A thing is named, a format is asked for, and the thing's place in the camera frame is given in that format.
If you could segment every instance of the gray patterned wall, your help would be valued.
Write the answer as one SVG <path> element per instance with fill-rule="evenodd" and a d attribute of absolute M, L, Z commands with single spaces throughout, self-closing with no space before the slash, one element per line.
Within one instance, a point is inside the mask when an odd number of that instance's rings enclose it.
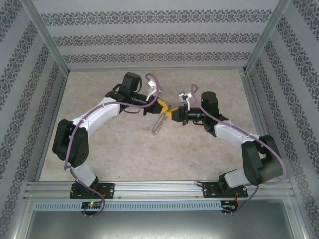
<path fill-rule="evenodd" d="M 311 238 L 319 238 L 319 1 L 293 0 L 251 72 Z"/>
<path fill-rule="evenodd" d="M 0 239 L 37 173 L 65 81 L 18 0 L 0 0 Z"/>
<path fill-rule="evenodd" d="M 278 0 L 35 0 L 74 69 L 245 66 Z"/>

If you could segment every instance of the patterned wallpaper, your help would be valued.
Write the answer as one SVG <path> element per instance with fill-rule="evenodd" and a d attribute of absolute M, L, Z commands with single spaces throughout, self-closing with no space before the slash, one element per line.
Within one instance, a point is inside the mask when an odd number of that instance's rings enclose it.
<path fill-rule="evenodd" d="M 10 235 L 38 170 L 65 81 L 18 0 L 1 0 L 0 239 Z"/>
<path fill-rule="evenodd" d="M 291 1 L 251 72 L 311 238 L 319 238 L 318 19 L 314 0 Z"/>
<path fill-rule="evenodd" d="M 278 0 L 35 0 L 70 69 L 243 67 Z"/>

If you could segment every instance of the purple cable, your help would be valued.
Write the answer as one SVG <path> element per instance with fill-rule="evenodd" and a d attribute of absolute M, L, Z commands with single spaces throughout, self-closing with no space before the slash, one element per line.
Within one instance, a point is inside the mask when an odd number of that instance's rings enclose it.
<path fill-rule="evenodd" d="M 195 93 L 196 91 L 198 90 L 198 86 L 193 84 L 191 85 L 191 95 L 194 97 L 194 100 L 196 101 L 198 107 L 204 112 L 205 115 L 207 115 L 208 117 L 210 117 L 211 119 L 217 121 L 218 123 L 221 123 L 227 127 L 232 127 L 234 128 L 235 130 L 237 130 L 238 132 L 240 133 L 243 133 L 244 135 L 246 135 L 247 137 L 250 137 L 252 138 L 253 140 L 255 140 L 256 142 L 260 143 L 262 146 L 264 146 L 266 149 L 268 149 L 279 161 L 280 165 L 281 165 L 281 168 L 283 170 L 283 176 L 281 177 L 281 179 L 277 182 L 272 182 L 272 183 L 267 183 L 265 182 L 264 184 L 268 184 L 268 185 L 274 185 L 274 184 L 280 184 L 284 181 L 284 179 L 286 178 L 286 174 L 287 174 L 287 171 L 286 171 L 286 167 L 284 165 L 284 162 L 283 160 L 280 158 L 280 156 L 271 148 L 269 147 L 267 144 L 265 144 L 263 141 L 261 141 L 260 139 L 254 137 L 252 134 L 242 130 L 241 128 L 233 125 L 233 124 L 230 124 L 230 123 L 226 123 L 226 122 L 223 122 L 223 121 L 220 121 L 219 119 L 215 118 L 214 116 L 211 116 L 202 106 L 201 106 L 201 103 L 199 102 L 199 100 L 197 99 Z"/>
<path fill-rule="evenodd" d="M 96 214 L 93 214 L 93 215 L 90 215 L 90 216 L 89 216 L 90 218 L 96 217 L 97 215 L 99 215 L 99 214 L 103 211 L 103 209 L 104 209 L 104 207 L 105 207 L 105 199 L 104 199 L 103 195 L 100 194 L 99 192 L 95 191 L 94 189 L 92 189 L 92 188 L 86 186 L 82 181 L 80 181 L 80 180 L 78 179 L 78 177 L 73 173 L 72 169 L 70 169 L 70 173 L 72 174 L 73 178 L 75 178 L 75 181 L 77 181 L 77 182 L 78 182 L 79 184 L 81 184 L 83 187 L 89 189 L 91 192 L 93 192 L 93 193 L 95 193 L 95 194 L 97 194 L 97 195 L 99 195 L 99 196 L 101 197 L 101 200 L 102 200 L 102 203 L 103 203 L 101 209 L 100 209 Z M 83 211 L 83 215 L 84 215 L 85 217 L 88 216 L 87 214 L 85 214 L 86 210 L 87 210 L 87 208 L 85 208 L 84 211 Z"/>
<path fill-rule="evenodd" d="M 72 169 L 70 166 L 68 166 L 68 162 L 69 162 L 69 157 L 70 157 L 70 151 L 71 151 L 71 147 L 72 147 L 72 142 L 73 142 L 73 139 L 74 139 L 74 136 L 75 136 L 75 133 L 77 131 L 77 129 L 80 127 L 80 125 L 84 122 L 84 120 L 90 116 L 90 114 L 92 114 L 94 111 L 98 110 L 99 108 L 102 108 L 102 107 L 105 107 L 105 106 L 108 106 L 108 105 L 114 105 L 114 104 L 119 104 L 119 105 L 123 105 L 123 106 L 130 106 L 130 107 L 135 107 L 135 108 L 146 108 L 148 106 L 151 106 L 158 98 L 159 96 L 159 93 L 160 93 L 160 88 L 159 88 L 159 81 L 157 80 L 156 76 L 153 75 L 152 73 L 147 73 L 145 75 L 145 78 L 150 81 L 150 79 L 148 78 L 148 76 L 151 76 L 155 82 L 156 82 L 156 86 L 157 86 L 157 90 L 156 90 L 156 95 L 154 97 L 154 99 L 146 104 L 146 105 L 143 105 L 143 106 L 138 106 L 138 105 L 133 105 L 133 104 L 129 104 L 129 103 L 124 103 L 124 102 L 108 102 L 108 103 L 105 103 L 105 104 L 102 104 L 102 105 L 99 105 L 99 106 L 96 106 L 95 108 L 91 109 L 86 115 L 83 116 L 83 118 L 77 123 L 77 125 L 75 126 L 72 134 L 71 134 L 71 137 L 70 137 L 70 141 L 69 141 L 69 145 L 68 145 L 68 149 L 67 149 L 67 152 L 66 152 L 66 156 L 65 156 L 65 161 L 64 161 L 64 170 L 67 170 L 67 169 L 70 169 L 70 173 L 72 174 L 72 176 L 75 178 L 75 180 L 81 184 L 83 187 L 89 189 L 90 191 L 92 191 L 93 193 L 99 195 L 102 199 L 102 202 L 103 202 L 103 206 L 101 207 L 101 209 L 94 215 L 91 215 L 90 217 L 95 217 L 97 215 L 99 215 L 103 209 L 104 209 L 104 206 L 105 206 L 105 199 L 103 197 L 102 194 L 100 194 L 99 192 L 95 191 L 94 189 L 90 188 L 89 186 L 85 185 L 83 182 L 81 182 L 77 177 L 76 175 L 73 173 Z"/>

